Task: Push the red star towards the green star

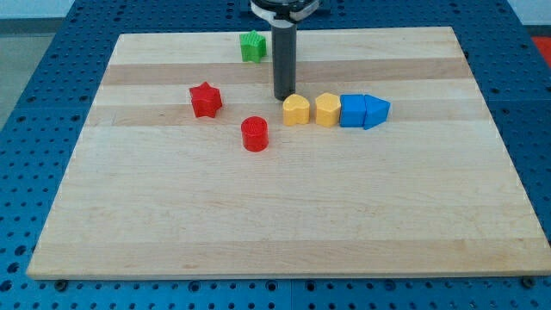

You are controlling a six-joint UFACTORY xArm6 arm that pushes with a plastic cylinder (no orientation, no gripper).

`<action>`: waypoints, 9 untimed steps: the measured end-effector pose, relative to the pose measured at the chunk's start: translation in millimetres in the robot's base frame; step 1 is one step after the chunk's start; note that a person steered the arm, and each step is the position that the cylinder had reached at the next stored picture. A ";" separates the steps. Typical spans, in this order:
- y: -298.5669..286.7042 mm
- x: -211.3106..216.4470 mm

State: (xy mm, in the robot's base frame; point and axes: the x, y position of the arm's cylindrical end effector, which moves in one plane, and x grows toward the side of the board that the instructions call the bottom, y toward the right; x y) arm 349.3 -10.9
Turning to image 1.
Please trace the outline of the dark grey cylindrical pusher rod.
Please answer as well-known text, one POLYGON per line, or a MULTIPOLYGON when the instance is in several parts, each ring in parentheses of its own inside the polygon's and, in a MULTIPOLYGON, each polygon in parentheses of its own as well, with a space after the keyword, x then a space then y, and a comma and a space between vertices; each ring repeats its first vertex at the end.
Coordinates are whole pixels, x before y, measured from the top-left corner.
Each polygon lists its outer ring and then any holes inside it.
POLYGON ((271 28, 274 96, 284 101, 295 93, 297 27, 271 28))

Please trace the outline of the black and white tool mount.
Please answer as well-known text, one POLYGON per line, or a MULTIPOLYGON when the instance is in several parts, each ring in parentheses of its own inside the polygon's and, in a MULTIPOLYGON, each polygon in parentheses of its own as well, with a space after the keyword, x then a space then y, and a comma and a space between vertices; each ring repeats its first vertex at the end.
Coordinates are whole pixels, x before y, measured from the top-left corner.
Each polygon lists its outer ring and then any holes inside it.
POLYGON ((268 23, 297 23, 319 8, 319 0, 251 0, 252 12, 268 23))

